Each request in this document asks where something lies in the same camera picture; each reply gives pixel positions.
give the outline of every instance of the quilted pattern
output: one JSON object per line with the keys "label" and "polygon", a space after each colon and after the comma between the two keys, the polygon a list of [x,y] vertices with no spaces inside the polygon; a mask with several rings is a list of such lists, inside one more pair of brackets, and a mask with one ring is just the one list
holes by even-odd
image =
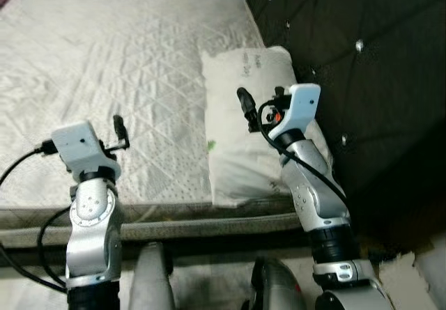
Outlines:
{"label": "quilted pattern", "polygon": [[[119,113],[127,222],[210,209],[200,53],[262,46],[242,0],[11,0],[0,18],[0,169],[79,119],[111,141]],[[40,225],[72,183],[56,156],[23,163],[0,228]]]}

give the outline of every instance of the white pillow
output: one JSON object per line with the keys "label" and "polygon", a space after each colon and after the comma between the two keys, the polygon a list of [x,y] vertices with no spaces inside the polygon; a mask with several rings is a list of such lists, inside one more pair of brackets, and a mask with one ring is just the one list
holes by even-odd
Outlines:
{"label": "white pillow", "polygon": [[[290,196],[280,177],[279,154],[260,133],[249,133],[236,91],[245,87],[256,107],[274,94],[274,87],[296,83],[291,56],[282,47],[237,49],[201,56],[206,78],[206,138],[213,204],[238,206],[248,200]],[[332,157],[316,121],[305,132],[324,158]]]}

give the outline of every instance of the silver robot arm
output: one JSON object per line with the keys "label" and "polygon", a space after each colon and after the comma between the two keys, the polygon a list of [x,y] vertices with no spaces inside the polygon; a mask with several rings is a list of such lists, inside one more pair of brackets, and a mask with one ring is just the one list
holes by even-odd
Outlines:
{"label": "silver robot arm", "polygon": [[66,254],[70,309],[119,309],[121,221],[116,180],[121,168],[110,151],[130,146],[120,116],[114,116],[118,143],[104,146],[88,121],[52,133],[77,186],[72,188],[72,233]]}
{"label": "silver robot arm", "polygon": [[271,107],[268,124],[262,123],[262,114],[257,114],[244,88],[237,94],[249,131],[262,132],[282,154],[282,179],[290,188],[302,228],[309,234],[314,281],[324,290],[316,309],[390,310],[392,305],[370,261],[360,258],[344,192],[313,141],[303,136],[314,119],[320,90],[315,84],[293,85],[289,93],[276,87],[273,99],[259,108],[261,112]]}

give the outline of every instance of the bed frame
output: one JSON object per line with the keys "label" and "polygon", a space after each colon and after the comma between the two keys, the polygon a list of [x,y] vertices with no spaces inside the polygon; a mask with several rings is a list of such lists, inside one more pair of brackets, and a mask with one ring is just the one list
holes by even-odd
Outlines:
{"label": "bed frame", "polygon": [[356,225],[406,244],[444,229],[445,0],[247,2],[266,46],[321,85],[316,119]]}

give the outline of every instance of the black cable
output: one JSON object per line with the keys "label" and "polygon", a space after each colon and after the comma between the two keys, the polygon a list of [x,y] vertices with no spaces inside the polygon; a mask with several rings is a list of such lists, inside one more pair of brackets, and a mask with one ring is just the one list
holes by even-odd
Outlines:
{"label": "black cable", "polygon": [[259,112],[257,114],[257,124],[259,125],[259,129],[260,129],[260,133],[262,134],[262,136],[266,139],[266,141],[276,150],[278,150],[281,154],[283,154],[284,156],[288,157],[289,159],[293,160],[294,162],[297,162],[298,164],[302,165],[304,168],[306,168],[308,171],[310,171],[312,174],[314,174],[320,181],[322,181],[323,183],[325,183],[341,200],[342,202],[344,202],[344,204],[346,206],[348,206],[347,204],[347,198],[344,195],[344,193],[341,192],[341,190],[339,190],[338,187],[336,187],[330,180],[328,180],[322,173],[320,173],[317,169],[315,169],[314,167],[308,165],[306,162],[304,162],[303,160],[301,160],[300,158],[296,157],[294,153],[289,152],[287,149],[282,148],[279,144],[277,144],[275,141],[273,141],[268,134],[265,132],[265,130],[263,129],[262,126],[262,112],[263,109],[267,106],[273,106],[273,102],[271,101],[267,101],[265,103],[263,103],[260,107],[259,107]]}
{"label": "black cable", "polygon": [[64,288],[66,287],[66,282],[57,276],[57,274],[48,265],[47,259],[45,258],[45,252],[43,249],[43,236],[45,234],[47,227],[51,225],[51,223],[54,222],[56,219],[58,219],[60,216],[67,213],[68,211],[70,211],[70,207],[67,207],[65,209],[56,212],[51,218],[49,218],[45,222],[45,224],[43,224],[43,226],[40,228],[39,236],[37,237],[37,250],[40,259],[40,264],[42,265],[43,269],[46,271],[48,276],[51,277],[56,283],[60,284]]}
{"label": "black cable", "polygon": [[[13,162],[6,171],[1,175],[0,177],[0,187],[5,181],[5,179],[8,177],[8,175],[13,171],[15,167],[17,167],[18,164],[23,162],[26,158],[31,157],[32,155],[35,155],[37,153],[42,152],[42,148],[36,148],[25,155],[21,156],[19,159],[17,159],[15,162]],[[27,277],[28,279],[33,280],[34,282],[37,282],[38,284],[41,284],[45,287],[51,288],[53,290],[59,291],[61,293],[66,293],[66,289],[64,287],[57,286],[56,284],[53,284],[51,282],[45,281],[44,279],[41,279],[40,277],[28,272],[27,270],[23,269],[14,259],[12,259],[8,252],[6,252],[5,247],[0,242],[0,254],[4,257],[5,261],[9,263],[9,265],[14,268],[14,270],[19,273],[20,275]]]}

